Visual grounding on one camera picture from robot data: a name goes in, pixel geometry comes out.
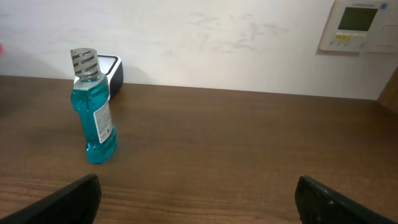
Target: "white label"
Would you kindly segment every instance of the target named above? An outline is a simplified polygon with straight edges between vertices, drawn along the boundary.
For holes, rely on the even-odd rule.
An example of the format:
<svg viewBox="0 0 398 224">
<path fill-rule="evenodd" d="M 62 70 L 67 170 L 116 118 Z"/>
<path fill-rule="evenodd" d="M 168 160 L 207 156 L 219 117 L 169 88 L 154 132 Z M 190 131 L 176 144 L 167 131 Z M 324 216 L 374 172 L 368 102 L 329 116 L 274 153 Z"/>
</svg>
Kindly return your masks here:
<svg viewBox="0 0 398 224">
<path fill-rule="evenodd" d="M 112 133 L 112 119 L 108 101 L 94 112 L 94 121 L 97 128 L 99 143 L 102 143 L 107 140 Z"/>
</svg>

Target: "silver bottle cap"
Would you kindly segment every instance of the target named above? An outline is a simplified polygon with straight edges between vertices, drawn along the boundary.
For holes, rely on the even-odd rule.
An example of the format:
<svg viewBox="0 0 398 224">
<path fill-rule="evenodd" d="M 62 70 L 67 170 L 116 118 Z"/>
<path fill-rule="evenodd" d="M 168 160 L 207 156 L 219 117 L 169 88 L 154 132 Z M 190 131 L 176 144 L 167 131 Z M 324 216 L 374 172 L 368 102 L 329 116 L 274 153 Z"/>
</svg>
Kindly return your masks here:
<svg viewBox="0 0 398 224">
<path fill-rule="evenodd" d="M 80 80 L 90 80 L 101 74 L 95 49 L 80 48 L 70 51 L 75 75 Z"/>
</svg>

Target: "yellow button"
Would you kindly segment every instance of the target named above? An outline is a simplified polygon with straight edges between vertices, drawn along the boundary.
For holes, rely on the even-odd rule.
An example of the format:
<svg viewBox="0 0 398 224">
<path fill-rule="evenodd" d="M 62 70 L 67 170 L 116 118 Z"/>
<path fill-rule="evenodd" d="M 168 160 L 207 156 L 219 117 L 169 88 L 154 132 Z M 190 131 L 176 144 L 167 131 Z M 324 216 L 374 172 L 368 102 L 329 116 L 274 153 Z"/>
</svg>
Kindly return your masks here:
<svg viewBox="0 0 398 224">
<path fill-rule="evenodd" d="M 336 40 L 345 40 L 345 41 L 349 41 L 349 37 L 348 36 L 342 36 L 342 35 L 336 35 L 335 36 Z"/>
</svg>

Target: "teal bottle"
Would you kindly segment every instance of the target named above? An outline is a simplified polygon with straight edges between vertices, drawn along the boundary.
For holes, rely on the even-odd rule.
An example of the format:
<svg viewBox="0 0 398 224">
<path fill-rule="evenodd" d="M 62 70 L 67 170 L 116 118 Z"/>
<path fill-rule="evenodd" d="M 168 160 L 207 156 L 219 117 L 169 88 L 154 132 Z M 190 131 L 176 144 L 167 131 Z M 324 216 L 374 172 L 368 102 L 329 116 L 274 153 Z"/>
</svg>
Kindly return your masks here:
<svg viewBox="0 0 398 224">
<path fill-rule="evenodd" d="M 89 163 L 102 164 L 118 146 L 116 127 L 109 109 L 109 86 L 101 73 L 94 49 L 71 50 L 75 75 L 79 80 L 73 86 L 71 101 L 80 115 L 86 138 Z"/>
</svg>

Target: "wooden trim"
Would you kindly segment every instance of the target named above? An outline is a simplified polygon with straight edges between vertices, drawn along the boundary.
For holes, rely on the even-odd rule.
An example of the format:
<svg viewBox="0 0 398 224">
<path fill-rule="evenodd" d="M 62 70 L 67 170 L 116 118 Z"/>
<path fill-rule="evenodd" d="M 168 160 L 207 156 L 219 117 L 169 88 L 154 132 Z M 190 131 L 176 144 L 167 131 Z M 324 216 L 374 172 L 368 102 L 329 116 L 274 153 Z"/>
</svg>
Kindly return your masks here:
<svg viewBox="0 0 398 224">
<path fill-rule="evenodd" d="M 398 113 L 398 68 L 392 74 L 377 101 L 381 105 Z"/>
</svg>

